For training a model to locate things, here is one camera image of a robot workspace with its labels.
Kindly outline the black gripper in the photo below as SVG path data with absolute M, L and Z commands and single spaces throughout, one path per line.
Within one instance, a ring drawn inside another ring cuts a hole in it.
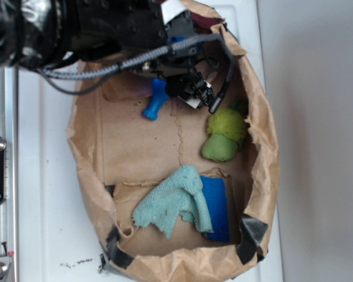
M 137 8 L 130 15 L 131 47 L 136 53 L 129 58 L 129 71 L 166 79 L 166 94 L 194 109 L 211 106 L 212 86 L 195 69 L 200 41 L 190 11 Z

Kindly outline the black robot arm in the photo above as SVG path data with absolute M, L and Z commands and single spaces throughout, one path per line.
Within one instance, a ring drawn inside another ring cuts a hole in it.
M 197 63 L 203 43 L 215 40 L 196 32 L 182 4 L 168 15 L 158 1 L 0 1 L 0 67 L 98 83 L 129 71 L 210 112 L 225 93 L 213 92 Z

